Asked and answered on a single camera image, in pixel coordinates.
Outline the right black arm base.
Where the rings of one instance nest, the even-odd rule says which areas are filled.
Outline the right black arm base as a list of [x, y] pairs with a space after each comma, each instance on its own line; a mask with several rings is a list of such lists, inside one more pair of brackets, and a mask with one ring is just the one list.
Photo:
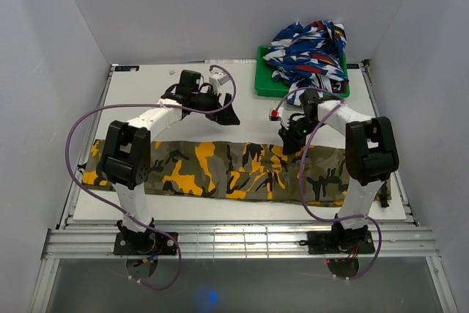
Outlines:
[[351, 280], [359, 276], [360, 254], [376, 254], [377, 247], [367, 227], [359, 230], [310, 231], [299, 241], [308, 254], [325, 255], [333, 278]]

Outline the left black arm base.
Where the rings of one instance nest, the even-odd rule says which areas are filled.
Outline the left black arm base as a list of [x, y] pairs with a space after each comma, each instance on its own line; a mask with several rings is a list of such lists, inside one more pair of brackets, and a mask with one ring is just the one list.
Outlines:
[[158, 233], [135, 233], [124, 235], [119, 232], [114, 241], [114, 256], [126, 259], [125, 267], [130, 275], [147, 279], [152, 276], [160, 257], [177, 254], [175, 241]]

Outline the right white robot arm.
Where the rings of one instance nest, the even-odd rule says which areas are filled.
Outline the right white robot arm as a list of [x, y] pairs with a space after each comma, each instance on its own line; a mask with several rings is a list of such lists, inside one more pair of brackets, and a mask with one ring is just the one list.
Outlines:
[[345, 167], [350, 176], [347, 194], [339, 212], [331, 219], [330, 230], [309, 232], [301, 245], [310, 254], [377, 253], [369, 231], [369, 216], [376, 196], [399, 167], [392, 124], [387, 117], [370, 117], [354, 111], [344, 98], [324, 89], [300, 88], [297, 115], [287, 117], [281, 106], [270, 110], [278, 121], [285, 154], [307, 152], [314, 134], [328, 125], [345, 138]]

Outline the camouflage yellow green trousers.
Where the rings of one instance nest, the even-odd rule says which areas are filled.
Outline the camouflage yellow green trousers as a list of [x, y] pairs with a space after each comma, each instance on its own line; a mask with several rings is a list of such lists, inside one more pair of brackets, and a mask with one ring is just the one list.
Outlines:
[[155, 141], [146, 194], [341, 207], [350, 176], [343, 149], [285, 155], [274, 144]]

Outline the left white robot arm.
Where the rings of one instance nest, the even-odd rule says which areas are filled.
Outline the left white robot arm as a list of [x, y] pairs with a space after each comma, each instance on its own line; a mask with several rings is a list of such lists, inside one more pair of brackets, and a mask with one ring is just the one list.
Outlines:
[[114, 120], [108, 126], [101, 170], [116, 191], [124, 218], [117, 227], [127, 244], [140, 254], [155, 247], [154, 219], [149, 213], [144, 184], [151, 167], [152, 140], [192, 112], [204, 114], [219, 125], [239, 125], [232, 108], [234, 93], [222, 95], [220, 86], [233, 82], [224, 68], [213, 65], [207, 82], [201, 73], [183, 70], [156, 107], [126, 122]]

